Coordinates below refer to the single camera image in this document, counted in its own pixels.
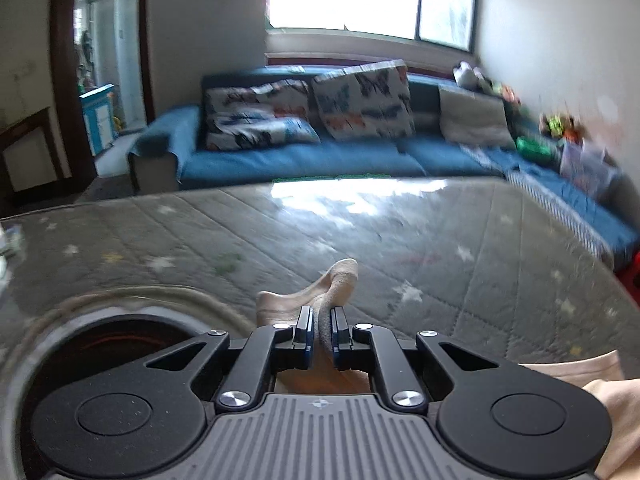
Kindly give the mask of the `black round induction cooktop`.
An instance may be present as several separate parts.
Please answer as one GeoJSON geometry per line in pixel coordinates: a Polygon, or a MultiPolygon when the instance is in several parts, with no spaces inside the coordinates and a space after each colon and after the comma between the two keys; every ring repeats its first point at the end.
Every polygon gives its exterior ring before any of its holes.
{"type": "Polygon", "coordinates": [[[210,328],[246,336],[255,322],[228,307],[128,297],[42,315],[1,308],[1,477],[50,474],[32,445],[35,407],[57,388],[148,356],[210,328]]]}

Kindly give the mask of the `blue corner sofa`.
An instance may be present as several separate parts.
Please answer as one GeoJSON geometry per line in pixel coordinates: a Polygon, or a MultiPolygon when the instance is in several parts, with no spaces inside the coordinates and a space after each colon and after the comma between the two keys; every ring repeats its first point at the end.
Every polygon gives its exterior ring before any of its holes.
{"type": "Polygon", "coordinates": [[[129,151],[132,185],[142,194],[154,194],[299,179],[503,177],[532,191],[586,240],[605,244],[614,268],[631,263],[639,251],[638,231],[555,170],[529,162],[516,151],[474,150],[447,142],[438,124],[441,85],[436,78],[410,76],[418,131],[397,140],[337,141],[315,119],[316,143],[209,151],[205,104],[176,106],[156,118],[129,151]]]}

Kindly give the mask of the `clear plastic storage box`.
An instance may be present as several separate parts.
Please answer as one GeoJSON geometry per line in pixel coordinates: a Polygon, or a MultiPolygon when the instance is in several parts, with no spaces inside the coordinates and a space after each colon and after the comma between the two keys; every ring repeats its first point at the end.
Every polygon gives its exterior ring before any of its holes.
{"type": "Polygon", "coordinates": [[[562,149],[560,175],[597,202],[604,202],[622,176],[599,153],[566,142],[562,149]]]}

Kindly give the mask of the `small butterfly cushion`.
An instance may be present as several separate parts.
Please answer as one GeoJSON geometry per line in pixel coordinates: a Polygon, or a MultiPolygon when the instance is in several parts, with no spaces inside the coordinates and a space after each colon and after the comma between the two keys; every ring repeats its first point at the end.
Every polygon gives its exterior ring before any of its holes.
{"type": "Polygon", "coordinates": [[[309,122],[306,82],[285,79],[250,88],[210,88],[204,92],[205,146],[209,151],[320,141],[309,122]]]}

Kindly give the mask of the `large butterfly cushion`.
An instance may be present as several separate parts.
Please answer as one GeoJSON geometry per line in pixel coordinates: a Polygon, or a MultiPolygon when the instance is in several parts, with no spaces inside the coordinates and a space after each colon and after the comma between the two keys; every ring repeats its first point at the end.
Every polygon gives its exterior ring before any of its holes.
{"type": "Polygon", "coordinates": [[[393,60],[332,70],[314,77],[319,117],[335,140],[413,136],[408,67],[393,60]]]}

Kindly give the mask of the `dark wooden door frame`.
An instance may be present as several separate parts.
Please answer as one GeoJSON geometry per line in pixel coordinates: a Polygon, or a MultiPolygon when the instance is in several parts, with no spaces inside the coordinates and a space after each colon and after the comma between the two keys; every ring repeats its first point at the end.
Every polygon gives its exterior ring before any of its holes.
{"type": "MultiPolygon", "coordinates": [[[[77,93],[76,54],[72,31],[73,10],[74,0],[50,0],[49,61],[55,113],[67,165],[70,168],[70,177],[65,182],[71,191],[80,192],[88,188],[96,178],[96,166],[90,154],[77,93]]],[[[156,113],[150,72],[148,0],[138,0],[138,13],[143,104],[145,119],[147,122],[152,122],[156,113]]]]}

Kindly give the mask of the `brown plush toys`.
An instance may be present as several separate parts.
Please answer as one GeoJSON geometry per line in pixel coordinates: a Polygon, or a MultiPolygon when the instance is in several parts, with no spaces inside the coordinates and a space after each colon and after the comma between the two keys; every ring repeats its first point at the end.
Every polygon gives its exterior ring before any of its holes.
{"type": "Polygon", "coordinates": [[[564,140],[579,144],[582,142],[584,128],[570,114],[541,114],[539,116],[539,132],[553,140],[564,140]]]}

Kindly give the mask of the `green plastic bowl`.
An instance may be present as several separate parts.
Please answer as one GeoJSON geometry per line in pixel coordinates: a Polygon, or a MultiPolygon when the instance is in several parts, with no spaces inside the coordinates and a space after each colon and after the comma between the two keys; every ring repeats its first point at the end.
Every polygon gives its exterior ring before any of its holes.
{"type": "Polygon", "coordinates": [[[546,144],[526,136],[519,136],[515,144],[518,154],[529,162],[536,162],[539,165],[548,165],[553,162],[553,151],[546,144]]]}

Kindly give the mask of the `panda plush toy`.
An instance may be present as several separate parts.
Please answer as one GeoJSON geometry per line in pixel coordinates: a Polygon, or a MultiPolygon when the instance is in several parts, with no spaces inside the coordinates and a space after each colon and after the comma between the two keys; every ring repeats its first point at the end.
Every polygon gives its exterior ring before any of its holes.
{"type": "Polygon", "coordinates": [[[466,90],[487,89],[492,87],[492,82],[482,70],[462,61],[452,71],[456,84],[466,90]]]}

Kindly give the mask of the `blue cabinet in doorway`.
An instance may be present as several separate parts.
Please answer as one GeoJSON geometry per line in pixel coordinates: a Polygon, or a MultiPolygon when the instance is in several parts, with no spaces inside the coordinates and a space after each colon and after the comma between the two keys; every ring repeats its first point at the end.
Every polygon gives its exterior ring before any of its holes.
{"type": "Polygon", "coordinates": [[[112,84],[104,84],[79,96],[93,157],[107,150],[116,139],[112,103],[114,90],[112,84]]]}

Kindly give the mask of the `red plastic stool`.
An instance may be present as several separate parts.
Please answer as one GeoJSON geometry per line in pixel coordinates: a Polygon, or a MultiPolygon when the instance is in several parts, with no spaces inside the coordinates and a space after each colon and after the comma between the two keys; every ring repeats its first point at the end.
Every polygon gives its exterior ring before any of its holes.
{"type": "Polygon", "coordinates": [[[636,252],[631,262],[619,268],[615,275],[634,302],[640,306],[640,252],[636,252]]]}

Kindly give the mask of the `cream beige garment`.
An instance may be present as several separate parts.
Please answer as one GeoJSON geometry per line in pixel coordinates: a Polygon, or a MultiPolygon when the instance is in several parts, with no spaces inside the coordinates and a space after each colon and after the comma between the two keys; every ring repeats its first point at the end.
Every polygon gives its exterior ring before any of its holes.
{"type": "Polygon", "coordinates": [[[620,376],[616,353],[549,365],[491,359],[430,330],[400,341],[362,323],[352,368],[337,370],[330,311],[345,307],[358,264],[343,259],[289,295],[260,292],[261,326],[294,323],[314,309],[310,367],[279,374],[278,387],[308,396],[375,396],[388,410],[429,424],[444,448],[475,470],[505,479],[603,479],[639,474],[639,384],[620,376]]]}

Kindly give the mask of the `grey plain cushion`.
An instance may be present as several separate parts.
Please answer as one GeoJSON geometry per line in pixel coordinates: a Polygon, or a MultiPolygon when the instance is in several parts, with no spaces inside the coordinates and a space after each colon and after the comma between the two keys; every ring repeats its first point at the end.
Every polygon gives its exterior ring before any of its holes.
{"type": "Polygon", "coordinates": [[[439,127],[451,143],[514,150],[503,100],[458,87],[440,86],[439,127]]]}

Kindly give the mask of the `colourful toys on sofa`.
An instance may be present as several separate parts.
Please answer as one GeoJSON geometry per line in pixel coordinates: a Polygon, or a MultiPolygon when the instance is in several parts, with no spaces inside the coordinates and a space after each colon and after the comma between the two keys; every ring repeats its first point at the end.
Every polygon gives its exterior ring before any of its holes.
{"type": "Polygon", "coordinates": [[[506,101],[508,103],[520,106],[521,105],[521,100],[520,98],[515,94],[514,90],[509,87],[507,84],[500,84],[500,82],[494,82],[492,84],[492,91],[495,93],[496,96],[500,96],[501,99],[503,99],[503,101],[506,101]]]}

